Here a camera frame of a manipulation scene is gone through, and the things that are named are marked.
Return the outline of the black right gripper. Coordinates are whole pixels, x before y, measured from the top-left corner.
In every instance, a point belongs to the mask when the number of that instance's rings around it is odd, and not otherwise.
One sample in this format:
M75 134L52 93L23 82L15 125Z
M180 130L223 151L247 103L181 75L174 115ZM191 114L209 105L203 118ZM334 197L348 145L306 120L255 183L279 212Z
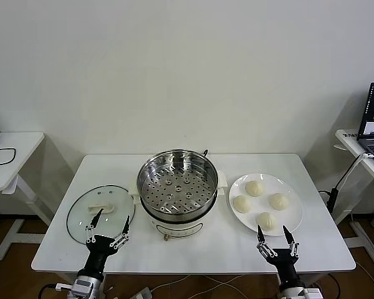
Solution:
M257 226L257 249L266 261L275 266L280 278L280 288L293 288L299 286L299 275L297 274L294 264L298 261L299 243L295 241L292 233L286 226L282 226L284 236L289 245L289 249L272 249L266 243L264 234L260 225Z

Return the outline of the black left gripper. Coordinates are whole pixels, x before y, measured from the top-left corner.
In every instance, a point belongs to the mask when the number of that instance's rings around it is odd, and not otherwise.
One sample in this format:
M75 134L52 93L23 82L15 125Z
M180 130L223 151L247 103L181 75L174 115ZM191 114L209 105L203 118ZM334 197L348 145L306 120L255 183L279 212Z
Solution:
M85 227L85 232L87 234L86 246L89 250L89 256L82 269L85 275L103 274L107 258L115 254L114 248L122 247L129 240L130 216L127 216L122 233L115 239L104 235L95 235L95 228L99 222L102 211L103 208L97 212L90 224Z

